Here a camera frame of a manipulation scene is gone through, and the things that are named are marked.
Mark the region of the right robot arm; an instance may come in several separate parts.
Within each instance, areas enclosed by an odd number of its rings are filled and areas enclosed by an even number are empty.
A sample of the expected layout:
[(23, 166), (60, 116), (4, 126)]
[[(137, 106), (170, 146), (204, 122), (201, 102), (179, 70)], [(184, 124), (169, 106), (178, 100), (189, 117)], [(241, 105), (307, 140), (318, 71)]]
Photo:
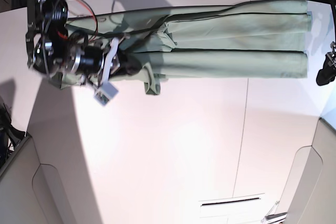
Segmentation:
[(53, 85), (102, 85), (113, 77), (140, 70), (135, 58), (119, 49), (124, 34), (100, 34), (68, 23), (66, 0), (27, 0), (26, 51), (28, 67)]

